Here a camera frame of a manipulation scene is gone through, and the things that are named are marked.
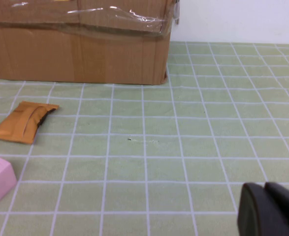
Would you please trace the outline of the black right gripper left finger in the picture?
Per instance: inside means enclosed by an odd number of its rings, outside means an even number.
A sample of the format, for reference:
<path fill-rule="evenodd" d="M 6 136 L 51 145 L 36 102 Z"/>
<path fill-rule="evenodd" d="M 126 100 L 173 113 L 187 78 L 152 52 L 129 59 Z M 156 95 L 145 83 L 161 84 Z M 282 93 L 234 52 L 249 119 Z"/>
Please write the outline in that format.
<path fill-rule="evenodd" d="M 241 236 L 287 236 L 289 225 L 280 209 L 265 192 L 255 183 L 242 186 L 237 218 Z"/>

